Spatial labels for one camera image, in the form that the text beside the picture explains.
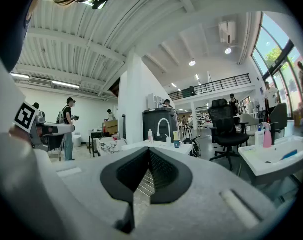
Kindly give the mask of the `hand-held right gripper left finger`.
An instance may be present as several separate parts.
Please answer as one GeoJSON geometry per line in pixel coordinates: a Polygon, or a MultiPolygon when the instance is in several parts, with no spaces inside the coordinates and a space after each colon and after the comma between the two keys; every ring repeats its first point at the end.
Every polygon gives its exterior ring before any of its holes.
{"type": "Polygon", "coordinates": [[[98,159],[50,162],[50,190],[66,230],[61,240],[150,240],[150,225],[136,225],[134,218],[134,192],[148,158],[143,147],[98,159]]]}

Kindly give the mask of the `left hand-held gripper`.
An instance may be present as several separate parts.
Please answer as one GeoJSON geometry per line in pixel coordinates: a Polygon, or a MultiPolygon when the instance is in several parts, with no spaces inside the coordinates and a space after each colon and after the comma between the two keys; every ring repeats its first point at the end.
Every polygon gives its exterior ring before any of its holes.
{"type": "Polygon", "coordinates": [[[46,119],[40,112],[26,101],[18,110],[13,123],[27,133],[33,148],[45,152],[49,151],[49,146],[44,143],[39,131],[44,135],[65,135],[75,131],[75,126],[72,124],[46,123],[46,119]]]}

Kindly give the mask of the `person's left forearm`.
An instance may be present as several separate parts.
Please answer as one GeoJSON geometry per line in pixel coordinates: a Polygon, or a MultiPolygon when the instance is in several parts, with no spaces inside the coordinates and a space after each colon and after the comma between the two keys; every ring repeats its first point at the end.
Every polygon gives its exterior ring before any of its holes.
{"type": "Polygon", "coordinates": [[[13,127],[10,128],[9,134],[15,138],[21,139],[25,142],[27,142],[30,146],[33,145],[30,135],[28,132],[25,130],[21,129],[17,125],[14,125],[13,127]]]}

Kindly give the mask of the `small black table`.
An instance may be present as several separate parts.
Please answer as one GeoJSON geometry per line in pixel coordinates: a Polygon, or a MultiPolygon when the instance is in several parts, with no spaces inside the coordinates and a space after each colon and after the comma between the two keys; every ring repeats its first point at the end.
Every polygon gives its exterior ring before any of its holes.
{"type": "Polygon", "coordinates": [[[89,153],[95,158],[100,157],[100,153],[98,151],[97,145],[95,140],[101,138],[108,138],[110,137],[109,132],[102,132],[100,130],[90,130],[88,133],[88,149],[89,153]]]}

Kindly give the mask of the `marble pattern sink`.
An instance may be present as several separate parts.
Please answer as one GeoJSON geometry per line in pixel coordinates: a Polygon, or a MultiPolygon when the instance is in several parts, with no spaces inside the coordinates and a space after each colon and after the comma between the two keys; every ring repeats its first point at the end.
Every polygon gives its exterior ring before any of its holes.
{"type": "Polygon", "coordinates": [[[96,147],[98,156],[107,156],[116,154],[122,151],[122,147],[127,145],[127,140],[121,138],[120,140],[114,140],[113,137],[97,138],[96,147]]]}

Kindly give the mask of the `ceiling tube light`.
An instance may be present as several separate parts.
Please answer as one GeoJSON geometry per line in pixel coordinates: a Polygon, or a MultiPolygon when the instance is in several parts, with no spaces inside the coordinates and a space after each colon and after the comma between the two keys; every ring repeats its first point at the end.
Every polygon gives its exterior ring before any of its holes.
{"type": "Polygon", "coordinates": [[[30,79],[30,76],[29,75],[26,75],[26,74],[20,74],[20,73],[13,73],[11,72],[10,73],[13,77],[16,77],[16,78],[21,78],[21,79],[30,79]]]}
{"type": "Polygon", "coordinates": [[[52,80],[52,83],[54,85],[59,85],[59,86],[64,86],[64,87],[69,87],[69,88],[74,88],[74,89],[80,88],[80,86],[77,84],[71,84],[71,83],[61,82],[61,81],[56,81],[56,80],[52,80]]]}

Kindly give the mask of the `black office chair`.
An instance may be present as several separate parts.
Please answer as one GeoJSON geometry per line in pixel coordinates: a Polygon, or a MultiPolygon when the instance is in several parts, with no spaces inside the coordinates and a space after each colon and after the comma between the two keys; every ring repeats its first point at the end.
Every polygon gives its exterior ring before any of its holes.
{"type": "Polygon", "coordinates": [[[211,130],[212,143],[218,144],[223,151],[216,151],[214,157],[209,160],[212,162],[217,159],[227,158],[229,169],[233,170],[232,157],[239,158],[239,152],[234,151],[233,147],[240,148],[242,144],[248,144],[247,123],[241,123],[241,132],[237,132],[233,108],[225,99],[212,101],[208,109],[209,117],[213,123],[211,130]]]}

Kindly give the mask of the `pink spray bottle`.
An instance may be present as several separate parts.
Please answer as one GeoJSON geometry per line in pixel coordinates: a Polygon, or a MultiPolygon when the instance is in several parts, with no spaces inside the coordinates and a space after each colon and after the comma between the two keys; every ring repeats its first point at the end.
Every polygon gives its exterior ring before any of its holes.
{"type": "Polygon", "coordinates": [[[272,126],[267,122],[263,122],[262,125],[264,126],[263,147],[271,148],[272,147],[272,133],[271,133],[272,126]]]}

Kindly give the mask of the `white storage shelves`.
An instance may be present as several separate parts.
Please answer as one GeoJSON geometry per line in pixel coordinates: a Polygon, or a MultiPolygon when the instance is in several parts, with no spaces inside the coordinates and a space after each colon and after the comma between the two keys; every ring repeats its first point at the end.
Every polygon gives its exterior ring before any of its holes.
{"type": "Polygon", "coordinates": [[[206,130],[212,128],[214,125],[208,113],[209,106],[202,106],[196,108],[196,122],[199,130],[206,130]]]}

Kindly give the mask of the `light grey chair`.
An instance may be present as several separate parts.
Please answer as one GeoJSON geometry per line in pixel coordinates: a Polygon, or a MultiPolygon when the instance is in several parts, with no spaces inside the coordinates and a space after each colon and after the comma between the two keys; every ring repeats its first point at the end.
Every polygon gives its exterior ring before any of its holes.
{"type": "Polygon", "coordinates": [[[260,120],[258,118],[254,118],[250,114],[243,113],[240,116],[240,123],[244,123],[244,132],[249,137],[254,137],[256,132],[258,131],[260,120]]]}

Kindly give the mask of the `blue plastic tool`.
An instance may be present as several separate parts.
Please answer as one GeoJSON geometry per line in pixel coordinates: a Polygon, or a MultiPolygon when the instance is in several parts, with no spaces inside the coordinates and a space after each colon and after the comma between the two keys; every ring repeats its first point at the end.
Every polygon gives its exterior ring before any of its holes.
{"type": "Polygon", "coordinates": [[[288,154],[284,155],[281,160],[288,159],[288,158],[293,157],[293,156],[295,156],[297,154],[298,154],[298,150],[295,149],[295,150],[289,152],[288,154]]]}

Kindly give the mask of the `large black machine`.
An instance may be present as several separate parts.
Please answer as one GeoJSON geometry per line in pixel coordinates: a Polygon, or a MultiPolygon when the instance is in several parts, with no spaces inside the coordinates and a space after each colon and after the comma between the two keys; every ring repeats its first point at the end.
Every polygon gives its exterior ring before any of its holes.
{"type": "Polygon", "coordinates": [[[150,109],[143,112],[143,139],[147,141],[149,129],[153,132],[153,140],[166,142],[167,137],[174,142],[173,132],[177,130],[176,111],[169,107],[150,109]]]}

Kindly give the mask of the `white shelf cabinet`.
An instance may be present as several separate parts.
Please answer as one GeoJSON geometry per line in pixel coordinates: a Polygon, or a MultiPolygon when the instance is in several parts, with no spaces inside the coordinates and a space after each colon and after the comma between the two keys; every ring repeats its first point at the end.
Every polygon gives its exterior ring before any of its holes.
{"type": "Polygon", "coordinates": [[[147,95],[147,109],[148,110],[162,108],[164,102],[165,102],[165,100],[163,98],[161,98],[160,96],[157,96],[153,93],[147,95]]]}

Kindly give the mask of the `person's torso black shirt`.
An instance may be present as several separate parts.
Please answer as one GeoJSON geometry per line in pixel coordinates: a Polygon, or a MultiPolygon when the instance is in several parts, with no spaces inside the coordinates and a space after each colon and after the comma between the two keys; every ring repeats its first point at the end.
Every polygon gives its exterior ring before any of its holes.
{"type": "Polygon", "coordinates": [[[21,56],[33,0],[0,0],[0,59],[11,72],[21,56]]]}

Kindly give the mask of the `large glass window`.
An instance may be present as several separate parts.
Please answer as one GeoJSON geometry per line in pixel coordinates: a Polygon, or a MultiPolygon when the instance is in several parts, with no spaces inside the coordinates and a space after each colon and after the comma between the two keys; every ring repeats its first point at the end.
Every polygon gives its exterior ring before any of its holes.
{"type": "Polygon", "coordinates": [[[279,101],[287,105],[290,120],[303,101],[298,63],[303,57],[285,31],[265,12],[261,13],[251,57],[262,80],[279,90],[279,101]]]}

